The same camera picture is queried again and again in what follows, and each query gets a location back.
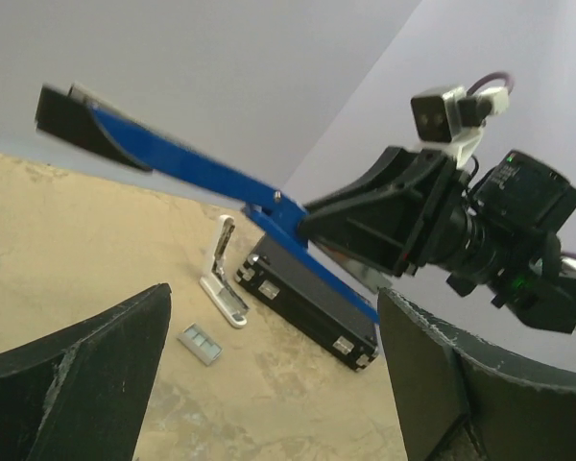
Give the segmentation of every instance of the wall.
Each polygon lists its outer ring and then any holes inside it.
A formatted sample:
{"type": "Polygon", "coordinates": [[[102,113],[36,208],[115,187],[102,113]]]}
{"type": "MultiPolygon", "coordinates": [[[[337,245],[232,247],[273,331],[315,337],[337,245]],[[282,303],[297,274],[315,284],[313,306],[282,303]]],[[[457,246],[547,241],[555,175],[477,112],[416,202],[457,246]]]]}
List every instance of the wall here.
{"type": "Polygon", "coordinates": [[[67,156],[65,147],[35,135],[41,85],[67,89],[78,81],[283,185],[418,2],[0,0],[0,150],[177,195],[193,192],[160,175],[133,176],[67,156]]]}
{"type": "MultiPolygon", "coordinates": [[[[307,201],[356,179],[389,144],[410,146],[412,95],[470,85],[494,70],[516,76],[509,112],[493,119],[478,156],[482,170],[518,148],[576,184],[576,0],[423,0],[335,121],[288,181],[307,201]]],[[[576,251],[576,212],[561,232],[576,251]]],[[[459,299],[445,274],[421,270],[396,287],[423,307],[506,348],[576,371],[576,333],[534,331],[490,305],[483,288],[459,299]]]]}

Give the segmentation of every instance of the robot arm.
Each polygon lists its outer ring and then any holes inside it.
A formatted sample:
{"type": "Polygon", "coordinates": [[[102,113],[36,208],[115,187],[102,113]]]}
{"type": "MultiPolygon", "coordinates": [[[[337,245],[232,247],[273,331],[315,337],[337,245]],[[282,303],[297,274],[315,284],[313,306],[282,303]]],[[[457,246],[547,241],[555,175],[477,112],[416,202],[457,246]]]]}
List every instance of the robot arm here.
{"type": "Polygon", "coordinates": [[[576,188],[519,151],[475,185],[464,170],[513,86],[495,73],[468,90],[414,97],[420,144],[389,147],[359,180],[305,207],[74,86],[66,95],[43,88],[36,126],[141,174],[157,170],[243,201],[258,227],[376,322],[375,310],[307,252],[308,241],[397,278],[437,265],[459,296],[487,285],[493,305],[507,306],[523,324],[571,333],[576,258],[563,256],[556,233],[576,208],[576,188]],[[503,86],[480,91],[499,78],[503,86]]]}

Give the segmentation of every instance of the table surface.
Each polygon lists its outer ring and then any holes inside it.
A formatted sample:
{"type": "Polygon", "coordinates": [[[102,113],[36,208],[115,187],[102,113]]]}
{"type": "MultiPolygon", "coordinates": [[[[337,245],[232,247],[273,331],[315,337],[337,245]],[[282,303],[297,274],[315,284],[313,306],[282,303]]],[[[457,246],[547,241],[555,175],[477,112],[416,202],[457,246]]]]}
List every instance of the table surface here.
{"type": "MultiPolygon", "coordinates": [[[[168,282],[141,461],[406,459],[383,359],[356,374],[248,295],[242,330],[208,299],[198,275],[223,212],[0,154],[0,352],[168,282]],[[224,348],[210,367],[176,339],[194,322],[224,348]]],[[[230,214],[233,273],[261,232],[230,214]]]]}

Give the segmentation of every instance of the white wall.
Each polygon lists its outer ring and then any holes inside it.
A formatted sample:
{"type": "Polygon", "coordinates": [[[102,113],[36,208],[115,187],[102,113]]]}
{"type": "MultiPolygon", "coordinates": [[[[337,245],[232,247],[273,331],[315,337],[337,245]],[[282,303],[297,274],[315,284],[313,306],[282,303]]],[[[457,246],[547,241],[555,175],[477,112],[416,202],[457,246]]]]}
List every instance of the white wall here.
{"type": "Polygon", "coordinates": [[[283,185],[419,0],[0,0],[0,150],[182,195],[34,133],[43,83],[283,185]]]}
{"type": "MultiPolygon", "coordinates": [[[[470,85],[494,70],[517,79],[509,112],[490,122],[482,170],[511,148],[549,162],[576,184],[576,0],[423,0],[288,181],[307,201],[355,180],[387,145],[417,140],[410,97],[431,86],[470,85]]],[[[576,251],[576,212],[561,232],[576,251]]],[[[576,333],[534,331],[490,305],[482,288],[461,300],[427,268],[396,287],[416,303],[504,347],[576,370],[576,333]]]]}

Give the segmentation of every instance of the black box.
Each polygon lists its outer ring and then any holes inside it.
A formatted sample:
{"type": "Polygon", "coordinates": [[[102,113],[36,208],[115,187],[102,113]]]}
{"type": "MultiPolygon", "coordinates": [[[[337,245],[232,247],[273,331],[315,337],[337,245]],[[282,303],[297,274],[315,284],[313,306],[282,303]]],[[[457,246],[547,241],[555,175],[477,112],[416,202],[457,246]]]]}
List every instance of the black box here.
{"type": "Polygon", "coordinates": [[[258,242],[235,280],[352,370],[378,356],[373,321],[272,238],[258,242]]]}

